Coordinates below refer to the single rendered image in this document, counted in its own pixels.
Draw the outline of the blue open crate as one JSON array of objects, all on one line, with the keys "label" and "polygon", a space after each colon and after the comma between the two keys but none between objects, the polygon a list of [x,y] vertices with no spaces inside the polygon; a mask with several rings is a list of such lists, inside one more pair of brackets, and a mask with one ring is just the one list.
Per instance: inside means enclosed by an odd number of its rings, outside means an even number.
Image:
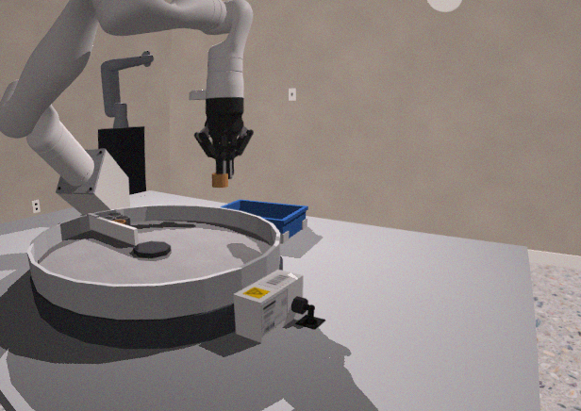
[{"label": "blue open crate", "polygon": [[305,205],[287,205],[239,199],[220,207],[257,215],[273,223],[280,232],[280,243],[285,243],[297,232],[307,227],[306,211],[308,206]]}]

